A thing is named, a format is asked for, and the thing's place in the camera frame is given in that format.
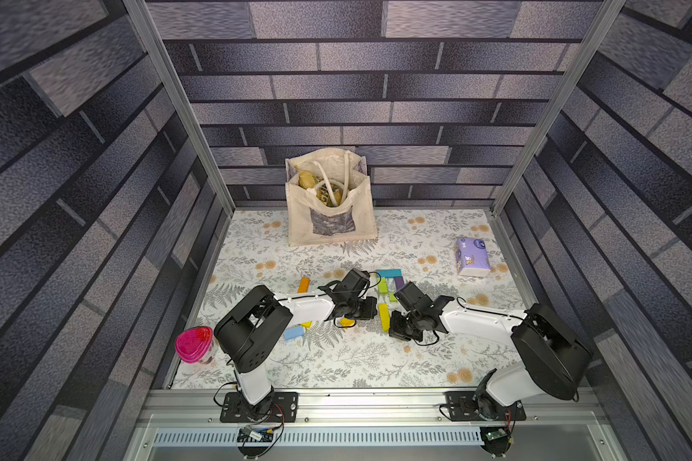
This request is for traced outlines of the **teal block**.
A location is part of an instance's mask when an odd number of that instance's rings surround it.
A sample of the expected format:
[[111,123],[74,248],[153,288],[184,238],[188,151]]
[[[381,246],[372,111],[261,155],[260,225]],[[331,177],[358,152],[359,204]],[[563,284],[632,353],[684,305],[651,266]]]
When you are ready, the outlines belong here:
[[377,273],[383,279],[397,279],[403,277],[402,271],[399,269],[382,269],[378,270]]

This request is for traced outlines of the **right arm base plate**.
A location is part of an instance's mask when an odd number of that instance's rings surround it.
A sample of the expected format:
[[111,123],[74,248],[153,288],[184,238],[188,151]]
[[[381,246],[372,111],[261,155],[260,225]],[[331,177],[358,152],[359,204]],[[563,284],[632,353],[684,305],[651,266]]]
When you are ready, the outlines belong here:
[[501,406],[488,395],[475,397],[472,390],[448,391],[444,394],[443,409],[453,422],[507,422],[526,421],[525,407],[521,401],[511,406]]

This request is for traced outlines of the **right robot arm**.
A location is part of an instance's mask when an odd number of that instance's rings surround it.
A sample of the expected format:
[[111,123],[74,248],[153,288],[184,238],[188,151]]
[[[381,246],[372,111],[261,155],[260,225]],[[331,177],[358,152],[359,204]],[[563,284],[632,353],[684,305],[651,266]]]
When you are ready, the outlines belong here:
[[471,307],[464,299],[431,299],[409,282],[396,293],[406,310],[394,311],[388,334],[415,343],[426,332],[473,335],[515,347],[520,361],[492,369],[463,403],[448,401],[470,421],[498,421],[512,415],[524,399],[546,394],[561,401],[578,401],[578,387],[592,361],[582,338],[547,305],[535,303],[525,311]]

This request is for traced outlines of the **orange long block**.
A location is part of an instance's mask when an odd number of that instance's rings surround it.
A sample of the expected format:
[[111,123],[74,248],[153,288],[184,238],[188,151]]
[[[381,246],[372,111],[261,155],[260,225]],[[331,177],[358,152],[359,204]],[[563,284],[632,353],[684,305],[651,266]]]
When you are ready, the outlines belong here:
[[310,282],[311,281],[308,278],[301,278],[298,286],[298,293],[307,293],[309,291]]

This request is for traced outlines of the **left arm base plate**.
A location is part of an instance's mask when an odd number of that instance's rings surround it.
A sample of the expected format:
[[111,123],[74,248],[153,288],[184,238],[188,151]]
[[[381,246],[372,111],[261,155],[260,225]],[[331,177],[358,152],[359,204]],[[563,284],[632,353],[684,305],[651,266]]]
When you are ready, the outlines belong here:
[[294,423],[300,395],[296,392],[271,392],[262,401],[251,405],[240,392],[229,392],[222,401],[221,423],[255,423],[265,416],[267,421]]

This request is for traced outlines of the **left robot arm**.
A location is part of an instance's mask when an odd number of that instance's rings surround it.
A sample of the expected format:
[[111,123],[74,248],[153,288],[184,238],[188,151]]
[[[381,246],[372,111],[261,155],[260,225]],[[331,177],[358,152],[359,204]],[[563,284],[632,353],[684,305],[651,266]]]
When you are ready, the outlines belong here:
[[233,363],[238,397],[246,417],[256,422],[274,406],[274,387],[265,361],[289,328],[308,322],[370,320],[376,299],[368,297],[371,274],[353,269],[343,280],[291,296],[277,295],[263,284],[248,292],[213,329],[223,353]]

